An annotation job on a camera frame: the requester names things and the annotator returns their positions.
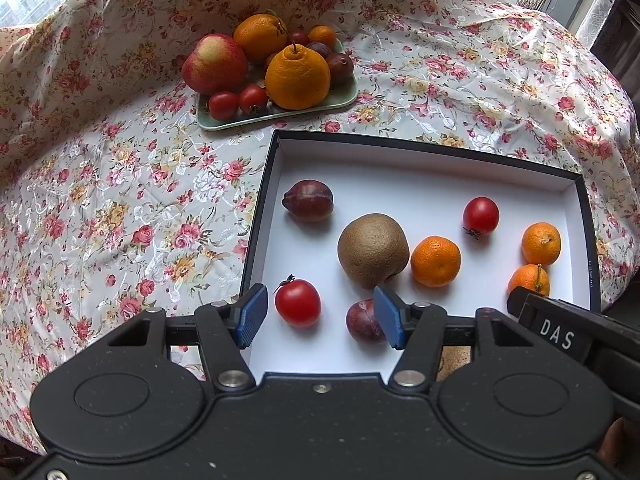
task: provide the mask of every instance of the orange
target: orange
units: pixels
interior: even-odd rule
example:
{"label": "orange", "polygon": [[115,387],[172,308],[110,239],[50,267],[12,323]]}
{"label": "orange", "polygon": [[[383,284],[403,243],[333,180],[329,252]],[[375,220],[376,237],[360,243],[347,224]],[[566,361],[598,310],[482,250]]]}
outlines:
{"label": "orange", "polygon": [[432,287],[451,283],[460,271],[460,249],[451,240],[430,236],[411,255],[415,281]]}
{"label": "orange", "polygon": [[336,38],[335,32],[331,27],[318,25],[311,29],[311,32],[309,33],[309,41],[317,41],[319,43],[324,43],[330,48],[335,48],[335,43],[338,41],[338,38]]}
{"label": "orange", "polygon": [[522,254],[528,264],[551,265],[560,256],[558,229],[546,222],[530,225],[522,235]]}
{"label": "orange", "polygon": [[550,283],[549,275],[542,268],[542,265],[523,265],[513,273],[507,286],[507,294],[518,285],[533,290],[543,296],[549,295]]}
{"label": "orange", "polygon": [[278,17],[270,14],[249,16],[234,32],[234,40],[254,64],[263,64],[269,54],[282,50],[287,38],[287,27]]}
{"label": "orange", "polygon": [[287,110],[304,110],[329,93],[331,72],[324,57],[302,45],[289,45],[267,68],[264,85],[271,100]]}

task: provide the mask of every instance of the red cherry tomato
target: red cherry tomato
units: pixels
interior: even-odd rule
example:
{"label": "red cherry tomato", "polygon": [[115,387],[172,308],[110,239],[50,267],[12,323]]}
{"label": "red cherry tomato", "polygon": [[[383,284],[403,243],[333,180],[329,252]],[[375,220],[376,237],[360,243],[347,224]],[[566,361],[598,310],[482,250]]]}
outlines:
{"label": "red cherry tomato", "polygon": [[296,280],[293,274],[280,284],[276,293],[276,310],[295,328],[307,328],[320,317],[320,295],[311,283]]}
{"label": "red cherry tomato", "polygon": [[238,96],[233,92],[218,92],[209,98],[209,113],[217,121],[228,121],[238,111]]}
{"label": "red cherry tomato", "polygon": [[245,114],[257,114],[267,107],[267,91],[258,85],[249,85],[240,92],[240,109]]}
{"label": "red cherry tomato", "polygon": [[475,237],[486,235],[498,227],[500,211],[495,202],[485,196],[473,199],[465,207],[462,215],[462,227]]}

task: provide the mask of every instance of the green plate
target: green plate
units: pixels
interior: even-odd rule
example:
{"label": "green plate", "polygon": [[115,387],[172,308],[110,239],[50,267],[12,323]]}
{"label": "green plate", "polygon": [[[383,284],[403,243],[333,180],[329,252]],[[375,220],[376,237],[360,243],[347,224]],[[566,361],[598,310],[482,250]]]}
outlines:
{"label": "green plate", "polygon": [[[336,52],[344,52],[342,43],[338,41],[335,45]],[[264,70],[262,67],[256,67],[249,70],[247,75],[247,81],[264,86]],[[348,81],[341,85],[335,86],[329,90],[327,97],[318,106],[313,108],[306,108],[304,110],[285,110],[276,106],[269,101],[267,109],[257,115],[246,116],[243,115],[240,110],[236,118],[231,121],[217,121],[209,115],[209,97],[200,94],[198,100],[198,125],[203,130],[209,130],[210,132],[216,132],[218,130],[224,130],[225,128],[233,128],[234,126],[243,126],[244,124],[259,123],[260,121],[271,121],[273,119],[279,119],[282,117],[291,117],[293,115],[308,114],[310,112],[321,112],[322,110],[332,110],[333,108],[341,108],[343,106],[353,103],[358,96],[358,84],[356,78],[351,77]]]}

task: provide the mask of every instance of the red apple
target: red apple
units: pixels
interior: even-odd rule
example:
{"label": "red apple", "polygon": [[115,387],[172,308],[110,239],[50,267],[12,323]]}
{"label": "red apple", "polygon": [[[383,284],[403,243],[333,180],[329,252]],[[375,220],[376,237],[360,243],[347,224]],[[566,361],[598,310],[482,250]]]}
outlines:
{"label": "red apple", "polygon": [[226,34],[207,34],[182,66],[182,77],[191,89],[212,95],[236,90],[249,70],[246,56]]}

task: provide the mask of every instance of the brown kiwi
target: brown kiwi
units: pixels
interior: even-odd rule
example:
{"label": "brown kiwi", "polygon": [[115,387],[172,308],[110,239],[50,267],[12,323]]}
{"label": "brown kiwi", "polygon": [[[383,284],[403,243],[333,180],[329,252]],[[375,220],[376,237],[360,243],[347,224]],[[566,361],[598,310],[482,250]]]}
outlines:
{"label": "brown kiwi", "polygon": [[374,288],[402,272],[409,262],[409,245],[398,222],[371,213],[344,228],[338,240],[338,260],[354,282]]}

